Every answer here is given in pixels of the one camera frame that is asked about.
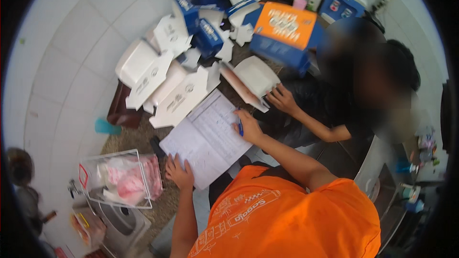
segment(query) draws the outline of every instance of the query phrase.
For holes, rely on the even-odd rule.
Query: white tiled floor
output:
[[[298,151],[308,154],[311,146],[302,146],[297,148]],[[273,157],[261,151],[257,146],[252,146],[246,155],[252,162],[261,161],[271,166],[277,166],[279,163]],[[228,173],[234,178],[240,170],[238,163],[233,164]],[[199,192],[195,190],[193,193],[193,204],[195,207],[196,220],[198,224],[198,234],[200,234],[206,227],[209,219],[210,206],[209,206],[209,188]],[[169,257],[172,239],[172,227],[174,226],[175,216],[163,228],[160,234],[153,240],[152,248],[155,255]]]

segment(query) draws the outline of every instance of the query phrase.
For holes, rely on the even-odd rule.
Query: blue pen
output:
[[[239,126],[239,134],[241,136],[244,136],[244,130],[242,129],[242,122],[240,121],[240,118],[239,118],[239,123],[237,124]]]

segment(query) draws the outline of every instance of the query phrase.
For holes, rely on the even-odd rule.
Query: open notebook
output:
[[[203,190],[236,162],[252,144],[232,128],[236,107],[217,89],[204,99],[160,143],[166,154],[188,159],[195,187]]]

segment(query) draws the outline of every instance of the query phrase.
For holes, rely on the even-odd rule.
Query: orange box top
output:
[[[267,2],[255,25],[255,33],[303,50],[309,42],[316,19],[315,12]]]

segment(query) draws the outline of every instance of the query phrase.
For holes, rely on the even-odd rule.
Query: forearm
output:
[[[328,172],[328,169],[317,160],[274,140],[268,135],[262,135],[256,145],[271,155],[303,187],[312,188],[311,178],[315,172]]]
[[[193,189],[181,190],[179,209],[172,229],[171,257],[186,257],[198,238],[198,226],[193,206]]]
[[[319,139],[326,142],[336,141],[336,139],[333,137],[333,131],[329,127],[314,119],[299,107],[294,112],[290,113],[290,115],[296,120],[300,121]]]

